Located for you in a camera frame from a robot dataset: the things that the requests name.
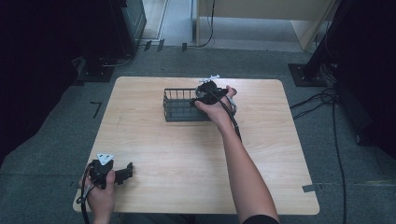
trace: person's hand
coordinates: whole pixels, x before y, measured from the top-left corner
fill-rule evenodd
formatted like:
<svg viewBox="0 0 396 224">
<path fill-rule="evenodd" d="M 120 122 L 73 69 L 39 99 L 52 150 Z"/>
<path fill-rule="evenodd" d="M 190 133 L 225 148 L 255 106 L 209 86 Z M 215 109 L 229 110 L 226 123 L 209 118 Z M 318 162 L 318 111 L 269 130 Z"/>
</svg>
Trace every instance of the person's hand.
<svg viewBox="0 0 396 224">
<path fill-rule="evenodd" d="M 230 98 L 233 98 L 233 96 L 236 95 L 236 90 L 234 88 L 227 85 L 226 89 L 228 91 L 227 95 Z M 231 108 L 227 97 L 221 98 L 221 101 L 226 104 L 228 108 Z M 202 111 L 206 112 L 206 114 L 216 125 L 218 125 L 218 127 L 231 124 L 230 117 L 219 102 L 213 105 L 206 105 L 200 101 L 195 101 L 195 105 Z"/>
<path fill-rule="evenodd" d="M 109 171 L 106 177 L 106 188 L 93 188 L 88 194 L 88 205 L 93 214 L 93 223 L 110 223 L 111 215 L 114 210 L 114 181 L 116 174 L 113 170 Z M 91 180 L 87 177 L 85 179 L 85 187 L 91 184 Z"/>
</svg>

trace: wooden table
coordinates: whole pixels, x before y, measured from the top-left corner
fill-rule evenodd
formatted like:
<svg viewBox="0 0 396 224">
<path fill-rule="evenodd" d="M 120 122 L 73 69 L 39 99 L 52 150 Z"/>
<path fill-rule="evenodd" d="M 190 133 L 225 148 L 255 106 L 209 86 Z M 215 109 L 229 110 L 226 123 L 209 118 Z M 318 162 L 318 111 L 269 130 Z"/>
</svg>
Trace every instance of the wooden table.
<svg viewBox="0 0 396 224">
<path fill-rule="evenodd" d="M 220 134 L 211 121 L 166 122 L 165 88 L 195 88 L 199 78 L 120 77 L 92 148 L 115 155 L 114 169 L 134 163 L 116 186 L 116 212 L 234 214 Z M 279 214 L 319 211 L 282 83 L 216 79 L 238 90 L 235 115 L 244 145 L 271 190 Z"/>
</svg>

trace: black handheld device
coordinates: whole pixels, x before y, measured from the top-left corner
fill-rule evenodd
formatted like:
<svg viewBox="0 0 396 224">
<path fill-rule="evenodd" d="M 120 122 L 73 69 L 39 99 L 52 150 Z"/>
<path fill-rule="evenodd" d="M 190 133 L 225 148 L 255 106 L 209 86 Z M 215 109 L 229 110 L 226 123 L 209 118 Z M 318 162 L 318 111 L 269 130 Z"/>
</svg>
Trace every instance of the black handheld device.
<svg viewBox="0 0 396 224">
<path fill-rule="evenodd" d="M 212 80 L 205 82 L 195 90 L 196 98 L 190 100 L 191 106 L 195 106 L 195 101 L 201 101 L 206 105 L 213 105 L 227 94 L 226 89 L 218 88 Z"/>
<path fill-rule="evenodd" d="M 108 172 L 113 168 L 113 160 L 109 161 L 107 164 L 102 165 L 99 160 L 92 161 L 92 168 L 90 170 L 90 177 L 95 185 L 100 185 L 101 189 L 106 188 L 106 177 Z M 114 183 L 118 185 L 123 184 L 123 181 L 132 177 L 132 170 L 134 166 L 130 162 L 125 169 L 116 171 L 116 180 Z"/>
</svg>

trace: person's arm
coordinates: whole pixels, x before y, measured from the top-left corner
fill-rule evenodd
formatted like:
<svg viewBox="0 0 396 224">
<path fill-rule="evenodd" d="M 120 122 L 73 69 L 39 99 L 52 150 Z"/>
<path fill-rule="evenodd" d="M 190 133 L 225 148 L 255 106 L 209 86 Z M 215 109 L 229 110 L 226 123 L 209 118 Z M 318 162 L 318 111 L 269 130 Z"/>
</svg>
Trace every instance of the person's arm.
<svg viewBox="0 0 396 224">
<path fill-rule="evenodd" d="M 227 90 L 228 96 L 236 95 L 236 90 L 230 86 L 227 86 Z M 221 100 L 228 104 L 226 97 Z M 224 108 L 220 103 L 205 105 L 197 101 L 195 105 L 206 112 L 211 120 L 216 123 L 221 133 L 233 201 L 240 223 L 255 215 L 267 215 L 279 221 L 271 193 L 238 138 Z"/>
<path fill-rule="evenodd" d="M 93 214 L 93 224 L 109 224 L 111 215 L 114 211 L 114 181 L 116 174 L 113 170 L 109 171 L 106 177 L 106 188 L 96 187 L 88 194 L 88 205 Z M 91 180 L 85 179 L 85 188 L 91 184 Z"/>
</svg>

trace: black wire basket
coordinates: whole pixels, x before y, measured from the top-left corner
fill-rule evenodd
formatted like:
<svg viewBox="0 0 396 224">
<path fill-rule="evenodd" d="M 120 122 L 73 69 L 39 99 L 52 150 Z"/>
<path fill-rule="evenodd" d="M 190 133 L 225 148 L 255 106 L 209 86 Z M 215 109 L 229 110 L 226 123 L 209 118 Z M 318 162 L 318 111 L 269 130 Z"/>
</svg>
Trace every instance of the black wire basket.
<svg viewBox="0 0 396 224">
<path fill-rule="evenodd" d="M 209 121 L 205 112 L 191 103 L 195 89 L 165 89 L 163 91 L 163 112 L 167 122 Z"/>
</svg>

